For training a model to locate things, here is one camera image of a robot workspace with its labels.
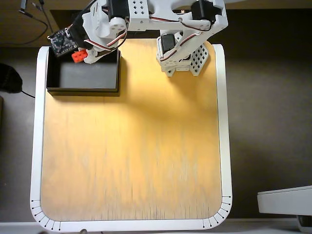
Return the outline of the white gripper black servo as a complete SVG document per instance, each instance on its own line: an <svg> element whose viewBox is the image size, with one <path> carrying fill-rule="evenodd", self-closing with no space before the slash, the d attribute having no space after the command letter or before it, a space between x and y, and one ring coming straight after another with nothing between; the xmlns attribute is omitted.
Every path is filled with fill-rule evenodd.
<svg viewBox="0 0 312 234"><path fill-rule="evenodd" d="M109 18L106 0L97 0L90 6L90 12L82 15L83 29L87 36L83 41L91 46L85 49L87 57L84 62L116 62L119 41L125 39L128 25L120 17Z"/></svg>

